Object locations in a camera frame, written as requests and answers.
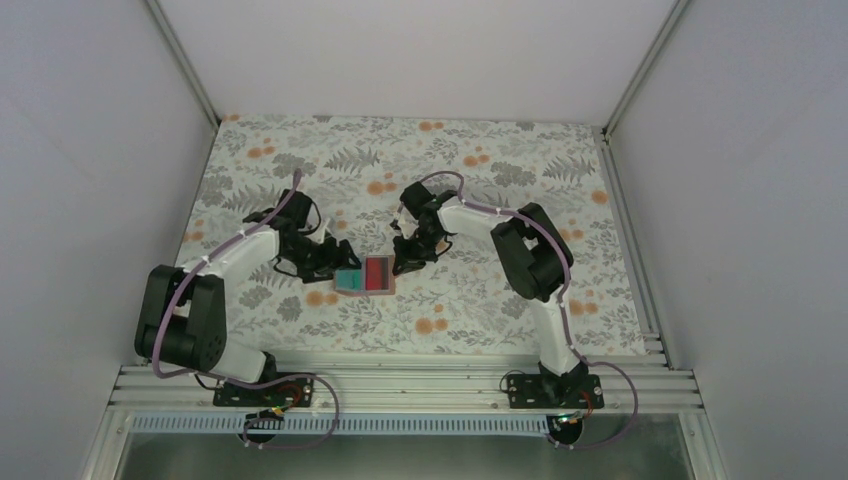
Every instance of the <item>gray leaf pattern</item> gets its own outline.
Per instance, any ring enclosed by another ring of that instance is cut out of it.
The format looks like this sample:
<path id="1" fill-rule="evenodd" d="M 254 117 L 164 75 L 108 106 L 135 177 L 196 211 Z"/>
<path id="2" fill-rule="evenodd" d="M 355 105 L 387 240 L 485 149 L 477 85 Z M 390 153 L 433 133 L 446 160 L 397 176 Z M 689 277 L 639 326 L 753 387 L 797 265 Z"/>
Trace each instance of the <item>gray leaf pattern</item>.
<path id="1" fill-rule="evenodd" d="M 589 355 L 645 353 L 633 294 L 591 130 L 581 125 L 233 115 L 221 124 L 179 253 L 207 254 L 247 213 L 291 185 L 331 220 L 360 257 L 391 254 L 398 197 L 436 170 L 466 177 L 469 198 L 504 208 L 542 205 L 575 255 L 569 290 L 574 338 Z M 451 177 L 427 182 L 456 189 Z M 529 303 L 506 281 L 488 243 L 451 237 L 438 263 L 398 277 L 396 293 L 345 297 L 329 282 L 303 285 L 273 261 L 227 285 L 227 322 L 262 349 L 441 354 L 534 354 Z"/>
<path id="2" fill-rule="evenodd" d="M 300 308 L 299 297 L 288 297 L 280 302 L 280 306 L 277 307 L 277 315 L 279 315 L 284 322 L 296 321 L 300 317 L 301 313 L 303 313 L 303 310 Z"/>
<path id="3" fill-rule="evenodd" d="M 271 291 L 261 285 L 257 285 L 242 292 L 241 297 L 239 297 L 239 303 L 252 310 L 258 307 L 266 298 L 271 298 Z"/>
<path id="4" fill-rule="evenodd" d="M 350 150 L 344 148 L 336 152 L 325 166 L 339 170 L 340 172 L 359 173 L 362 172 L 363 168 L 373 166 L 375 163 L 380 163 L 376 152 L 372 152 L 371 148 L 368 148 L 366 152 L 359 147 L 355 147 Z"/>
<path id="5" fill-rule="evenodd" d="M 303 170 L 304 175 L 313 175 L 317 170 L 315 164 L 306 163 L 303 157 L 296 157 L 290 153 L 280 153 L 274 157 L 274 175 L 278 178 L 294 175 L 298 168 Z"/>

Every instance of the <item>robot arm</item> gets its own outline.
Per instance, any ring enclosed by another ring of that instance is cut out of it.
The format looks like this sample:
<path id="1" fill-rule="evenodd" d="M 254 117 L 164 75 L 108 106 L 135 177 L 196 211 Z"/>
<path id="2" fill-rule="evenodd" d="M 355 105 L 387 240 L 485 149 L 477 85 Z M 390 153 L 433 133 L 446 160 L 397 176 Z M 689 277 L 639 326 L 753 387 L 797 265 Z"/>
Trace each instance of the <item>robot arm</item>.
<path id="1" fill-rule="evenodd" d="M 399 221 L 392 224 L 401 232 L 394 239 L 393 273 L 400 275 L 423 268 L 428 261 L 438 261 L 436 245 L 452 235 L 492 242 L 510 286 L 530 302 L 541 347 L 540 369 L 548 379 L 551 395 L 567 397 L 586 381 L 588 367 L 566 342 L 558 300 L 564 293 L 563 301 L 568 302 L 562 264 L 536 230 L 499 212 L 492 214 L 469 207 L 453 191 L 436 196 L 420 182 L 404 190 L 401 203 L 417 221 L 417 228 L 410 231 Z M 530 203 L 518 211 L 547 230 L 565 253 L 569 267 L 573 265 L 571 251 L 542 207 Z"/>
<path id="2" fill-rule="evenodd" d="M 160 358 L 195 371 L 208 372 L 248 383 L 275 378 L 273 356 L 227 338 L 225 286 L 236 286 L 272 259 L 292 263 L 291 275 L 312 283 L 333 278 L 339 268 L 359 268 L 359 259 L 347 240 L 337 242 L 327 232 L 328 221 L 304 230 L 313 202 L 295 192 L 267 225 L 209 261 L 191 280 L 179 299 L 178 310 L 165 332 Z M 248 215 L 258 223 L 270 211 Z M 156 334 L 177 286 L 197 262 L 181 267 L 160 265 L 147 280 L 135 337 L 136 353 L 151 358 Z"/>

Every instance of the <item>purple cable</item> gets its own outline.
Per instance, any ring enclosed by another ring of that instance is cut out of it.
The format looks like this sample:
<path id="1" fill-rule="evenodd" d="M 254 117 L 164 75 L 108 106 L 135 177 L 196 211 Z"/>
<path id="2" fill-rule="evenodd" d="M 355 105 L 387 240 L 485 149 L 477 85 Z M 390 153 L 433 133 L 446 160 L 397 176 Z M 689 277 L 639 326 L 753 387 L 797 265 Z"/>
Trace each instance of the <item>purple cable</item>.
<path id="1" fill-rule="evenodd" d="M 285 377 L 280 377 L 280 378 L 277 378 L 277 379 L 272 380 L 270 382 L 255 384 L 255 383 L 246 383 L 246 382 L 242 382 L 242 381 L 239 381 L 239 380 L 229 379 L 229 378 L 226 378 L 222 375 L 215 375 L 215 374 L 210 374 L 210 373 L 206 373 L 206 372 L 193 372 L 189 368 L 181 368 L 181 369 L 174 370 L 173 372 L 163 372 L 161 365 L 159 363 L 159 357 L 162 353 L 162 342 L 164 341 L 164 338 L 165 338 L 165 332 L 168 330 L 168 324 L 171 323 L 171 318 L 174 315 L 174 310 L 177 308 L 177 302 L 180 300 L 180 297 L 182 297 L 186 288 L 188 288 L 188 284 L 191 283 L 191 280 L 195 276 L 197 276 L 197 274 L 206 265 L 208 265 L 212 260 L 214 260 L 216 257 L 221 255 L 222 253 L 224 253 L 225 251 L 227 251 L 229 248 L 233 247 L 237 243 L 241 242 L 243 239 L 249 237 L 250 235 L 255 233 L 257 230 L 259 230 L 260 228 L 267 225 L 268 222 L 270 222 L 271 219 L 274 218 L 280 212 L 280 210 L 283 209 L 283 207 L 286 205 L 286 203 L 288 203 L 288 201 L 292 198 L 292 196 L 294 196 L 294 192 L 297 191 L 297 186 L 300 184 L 301 177 L 303 177 L 303 172 L 301 172 L 300 169 L 296 169 L 294 171 L 294 175 L 293 175 L 293 178 L 292 178 L 292 188 L 289 190 L 289 193 L 285 197 L 283 197 L 283 199 L 280 201 L 280 203 L 277 204 L 277 206 L 273 210 L 271 210 L 271 212 L 268 215 L 266 215 L 265 218 L 263 218 L 259 223 L 256 223 L 256 224 L 250 226 L 249 228 L 247 228 L 246 230 L 244 230 L 243 233 L 239 232 L 238 235 L 230 238 L 229 240 L 225 241 L 221 245 L 218 245 L 218 247 L 215 248 L 214 250 L 212 250 L 212 252 L 209 253 L 209 255 L 201 258 L 201 260 L 197 263 L 197 265 L 195 265 L 194 268 L 192 268 L 191 271 L 189 271 L 189 273 L 185 276 L 185 278 L 183 278 L 183 281 L 180 282 L 180 284 L 177 286 L 176 291 L 174 291 L 174 295 L 171 298 L 170 303 L 168 303 L 168 307 L 165 309 L 165 314 L 162 316 L 162 322 L 159 324 L 159 330 L 156 333 L 156 341 L 153 344 L 153 355 L 151 356 L 152 357 L 151 358 L 152 363 L 153 363 L 153 373 L 159 378 L 172 378 L 172 377 L 176 377 L 178 375 L 183 375 L 183 374 L 186 374 L 186 373 L 195 373 L 195 374 L 198 374 L 198 375 L 203 375 L 205 377 L 214 378 L 215 380 L 222 380 L 224 382 L 229 382 L 233 385 L 237 385 L 239 387 L 246 388 L 246 389 L 249 389 L 249 390 L 262 390 L 262 389 L 277 385 L 279 383 L 289 382 L 291 380 L 296 380 L 298 378 L 309 378 L 309 379 L 315 380 L 315 381 L 323 384 L 325 387 L 327 387 L 327 390 L 330 392 L 330 395 L 333 396 L 333 403 L 335 405 L 335 414 L 333 415 L 333 424 L 330 427 L 330 429 L 327 431 L 327 433 L 325 433 L 318 440 L 315 440 L 314 442 L 310 442 L 310 443 L 307 443 L 307 444 L 304 444 L 304 445 L 277 446 L 277 447 L 269 446 L 269 447 L 267 447 L 269 449 L 275 449 L 275 450 L 302 450 L 302 449 L 305 449 L 305 448 L 317 447 L 318 445 L 324 443 L 328 438 L 330 438 L 330 436 L 333 435 L 333 432 L 336 430 L 336 428 L 338 427 L 338 424 L 339 424 L 339 415 L 340 415 L 340 406 L 339 405 L 340 405 L 340 403 L 339 403 L 339 397 L 336 394 L 336 391 L 333 389 L 332 386 L 330 386 L 329 383 L 327 383 L 326 380 L 324 380 L 323 378 L 321 378 L 317 375 L 313 375 L 313 374 L 310 374 L 310 373 L 299 373 L 299 374 L 295 374 L 295 375 L 288 375 L 288 376 L 285 376 Z M 261 421 L 265 421 L 265 420 L 266 419 L 256 419 L 256 420 L 253 420 L 252 422 L 249 422 L 245 425 L 243 438 L 244 438 L 246 444 L 253 444 L 253 445 L 259 446 L 260 448 L 263 448 L 261 446 L 261 444 L 257 444 L 255 442 L 248 441 L 246 435 L 247 435 L 247 430 L 250 427 L 252 427 L 253 425 L 256 425 L 257 423 L 260 423 Z"/>
<path id="2" fill-rule="evenodd" d="M 563 285 L 565 286 L 565 288 L 562 289 L 559 296 L 557 297 L 557 303 L 559 303 L 559 311 L 560 311 L 560 314 L 562 315 L 562 327 L 563 327 L 563 331 L 565 332 L 565 341 L 566 341 L 566 343 L 568 343 L 568 347 L 571 349 L 571 351 L 574 353 L 574 355 L 581 362 L 585 363 L 586 365 L 588 365 L 590 367 L 609 367 L 609 368 L 612 368 L 613 370 L 615 370 L 616 372 L 618 372 L 624 378 L 624 380 L 627 381 L 627 384 L 630 386 L 630 391 L 633 392 L 633 413 L 630 415 L 630 418 L 627 420 L 627 424 L 624 425 L 624 428 L 622 428 L 621 431 L 619 431 L 618 433 L 616 433 L 615 435 L 613 435 L 612 437 L 610 437 L 610 438 L 608 438 L 604 441 L 593 443 L 591 445 L 583 445 L 583 446 L 569 445 L 569 449 L 570 450 L 590 450 L 590 449 L 593 449 L 593 448 L 604 447 L 606 445 L 609 445 L 613 442 L 620 440 L 632 428 L 633 421 L 636 419 L 636 415 L 639 413 L 639 394 L 636 391 L 636 385 L 633 384 L 633 380 L 630 378 L 629 375 L 627 375 L 627 373 L 624 370 L 621 369 L 621 367 L 619 367 L 618 365 L 615 365 L 613 363 L 610 363 L 610 362 L 603 362 L 603 361 L 591 362 L 591 361 L 589 361 L 588 358 L 586 358 L 585 355 L 583 355 L 583 354 L 581 354 L 580 352 L 577 351 L 577 347 L 574 345 L 574 341 L 571 338 L 571 330 L 568 328 L 568 315 L 565 311 L 565 306 L 564 306 L 564 302 L 563 302 L 563 297 L 565 295 L 565 291 L 568 288 L 569 282 L 571 282 L 571 269 L 568 267 L 568 260 L 566 260 L 565 253 L 559 247 L 559 245 L 557 244 L 557 241 L 541 225 L 539 225 L 538 223 L 536 223 L 532 219 L 526 217 L 525 215 L 522 215 L 522 214 L 520 214 L 516 211 L 512 211 L 512 210 L 507 210 L 507 209 L 492 207 L 492 206 L 489 206 L 489 205 L 482 205 L 482 204 L 478 204 L 478 203 L 473 203 L 473 202 L 470 202 L 470 201 L 466 200 L 465 198 L 463 198 L 462 189 L 465 186 L 465 177 L 463 177 L 462 174 L 460 174 L 458 172 L 451 172 L 451 171 L 434 172 L 434 173 L 431 173 L 431 174 L 425 176 L 424 178 L 422 178 L 419 181 L 423 182 L 425 180 L 429 180 L 430 178 L 433 178 L 433 177 L 438 176 L 438 175 L 453 175 L 453 176 L 459 178 L 459 188 L 457 189 L 456 197 L 466 207 L 468 207 L 472 210 L 477 210 L 479 212 L 483 212 L 483 213 L 489 213 L 489 214 L 495 214 L 495 215 L 506 215 L 506 216 L 509 216 L 509 217 L 517 218 L 518 220 L 521 220 L 522 222 L 524 222 L 528 226 L 533 227 L 533 229 L 536 230 L 537 232 L 539 232 L 539 234 L 541 234 L 545 238 L 545 240 L 547 240 L 548 243 L 551 245 L 551 247 L 553 248 L 554 252 L 557 255 L 557 258 L 559 258 L 559 261 L 562 264 L 562 269 L 563 269 L 563 273 L 564 273 Z M 559 448 L 559 442 L 554 440 L 553 437 L 551 437 L 550 434 L 547 435 L 547 438 L 551 443 L 554 444 L 554 446 L 556 448 Z"/>

